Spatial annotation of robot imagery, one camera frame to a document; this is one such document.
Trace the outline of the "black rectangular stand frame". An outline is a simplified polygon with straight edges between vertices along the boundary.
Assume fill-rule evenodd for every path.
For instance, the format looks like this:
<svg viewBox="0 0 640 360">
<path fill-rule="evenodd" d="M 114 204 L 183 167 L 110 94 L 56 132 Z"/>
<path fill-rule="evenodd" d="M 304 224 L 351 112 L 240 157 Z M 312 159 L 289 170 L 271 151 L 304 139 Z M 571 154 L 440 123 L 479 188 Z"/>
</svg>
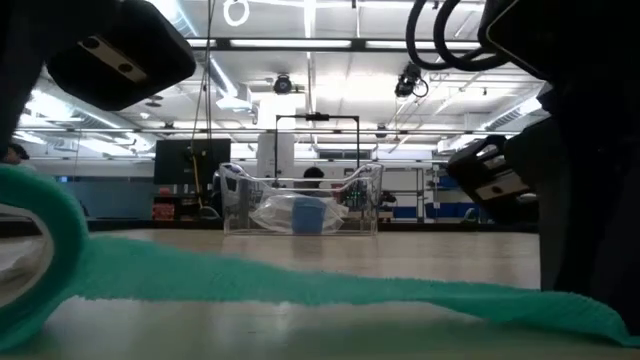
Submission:
<svg viewBox="0 0 640 360">
<path fill-rule="evenodd" d="M 320 112 L 306 113 L 306 114 L 295 114 L 295 115 L 277 115 L 275 119 L 275 128 L 273 129 L 274 134 L 274 177 L 279 177 L 279 169 L 278 169 L 278 154 L 279 154 L 279 127 L 278 123 L 283 118 L 291 118 L 291 119 L 304 119 L 305 121 L 321 121 L 326 122 L 331 119 L 352 119 L 356 124 L 356 167 L 360 166 L 360 117 L 357 115 L 330 115 L 324 114 Z"/>
</svg>

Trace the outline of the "clear bag with blue label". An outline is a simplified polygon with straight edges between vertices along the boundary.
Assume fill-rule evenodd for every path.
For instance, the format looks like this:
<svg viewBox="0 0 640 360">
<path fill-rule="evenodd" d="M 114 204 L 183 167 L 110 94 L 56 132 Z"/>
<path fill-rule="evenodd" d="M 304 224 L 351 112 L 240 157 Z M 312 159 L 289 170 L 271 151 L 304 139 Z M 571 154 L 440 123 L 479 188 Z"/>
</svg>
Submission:
<svg viewBox="0 0 640 360">
<path fill-rule="evenodd" d="M 266 230 L 293 235 L 326 235 L 344 224 L 349 208 L 331 197 L 272 195 L 262 200 L 250 218 Z"/>
</svg>

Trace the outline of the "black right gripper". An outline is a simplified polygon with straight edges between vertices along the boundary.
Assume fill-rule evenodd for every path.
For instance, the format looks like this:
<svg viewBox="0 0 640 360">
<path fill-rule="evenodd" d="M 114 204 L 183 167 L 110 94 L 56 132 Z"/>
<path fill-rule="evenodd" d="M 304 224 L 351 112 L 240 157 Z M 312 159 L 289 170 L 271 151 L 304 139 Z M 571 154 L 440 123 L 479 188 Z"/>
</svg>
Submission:
<svg viewBox="0 0 640 360">
<path fill-rule="evenodd" d="M 549 117 L 472 142 L 447 173 L 495 222 L 539 221 L 544 290 L 597 300 L 640 335 L 640 74 L 538 99 Z"/>
</svg>

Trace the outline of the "teal elastic bandage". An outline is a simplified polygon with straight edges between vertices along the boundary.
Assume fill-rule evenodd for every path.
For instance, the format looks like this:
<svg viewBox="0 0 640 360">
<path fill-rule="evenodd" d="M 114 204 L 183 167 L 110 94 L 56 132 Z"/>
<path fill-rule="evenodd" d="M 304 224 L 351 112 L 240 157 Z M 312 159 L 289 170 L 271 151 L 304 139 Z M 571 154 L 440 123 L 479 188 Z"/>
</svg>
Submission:
<svg viewBox="0 0 640 360">
<path fill-rule="evenodd" d="M 52 178 L 0 166 L 0 205 L 41 227 L 41 262 L 28 283 L 0 297 L 0 353 L 32 338 L 67 299 L 293 303 L 305 306 L 424 302 L 496 323 L 597 335 L 640 348 L 621 316 L 575 293 L 416 278 L 298 272 L 149 241 L 91 236 L 78 202 Z"/>
</svg>

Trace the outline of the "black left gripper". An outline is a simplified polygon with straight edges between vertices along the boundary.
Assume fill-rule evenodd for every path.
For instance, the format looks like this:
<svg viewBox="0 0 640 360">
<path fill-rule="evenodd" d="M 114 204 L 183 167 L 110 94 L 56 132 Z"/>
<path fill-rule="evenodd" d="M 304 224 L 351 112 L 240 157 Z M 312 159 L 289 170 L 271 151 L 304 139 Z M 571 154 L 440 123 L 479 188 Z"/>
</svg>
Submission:
<svg viewBox="0 0 640 360">
<path fill-rule="evenodd" d="M 116 0 L 115 20 L 46 62 L 66 93 L 105 111 L 119 111 L 193 75 L 191 47 L 146 0 Z M 0 158 L 19 122 L 45 56 L 34 49 L 0 55 Z"/>
</svg>

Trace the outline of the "black monitor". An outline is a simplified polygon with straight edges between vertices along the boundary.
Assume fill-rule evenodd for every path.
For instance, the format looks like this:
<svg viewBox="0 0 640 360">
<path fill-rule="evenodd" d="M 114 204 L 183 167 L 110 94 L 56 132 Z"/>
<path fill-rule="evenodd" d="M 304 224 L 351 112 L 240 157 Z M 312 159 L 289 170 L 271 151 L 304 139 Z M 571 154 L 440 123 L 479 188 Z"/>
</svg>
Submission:
<svg viewBox="0 0 640 360">
<path fill-rule="evenodd" d="M 220 164 L 230 159 L 230 139 L 159 140 L 153 181 L 156 185 L 210 184 Z"/>
</svg>

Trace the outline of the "clear plastic bin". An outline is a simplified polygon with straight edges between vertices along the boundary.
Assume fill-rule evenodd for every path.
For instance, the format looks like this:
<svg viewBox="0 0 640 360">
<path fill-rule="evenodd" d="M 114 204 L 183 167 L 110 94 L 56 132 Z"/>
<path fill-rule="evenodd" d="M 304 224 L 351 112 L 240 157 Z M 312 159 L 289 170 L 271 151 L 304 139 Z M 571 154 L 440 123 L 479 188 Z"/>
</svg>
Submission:
<svg viewBox="0 0 640 360">
<path fill-rule="evenodd" d="M 384 168 L 366 164 L 342 179 L 319 179 L 320 188 L 338 204 L 349 208 L 342 227 L 329 235 L 377 233 Z M 219 169 L 224 232 L 227 235 L 293 235 L 264 229 L 251 218 L 262 200 L 272 195 L 299 194 L 294 188 L 304 178 L 270 178 L 249 175 L 240 165 L 223 163 Z"/>
</svg>

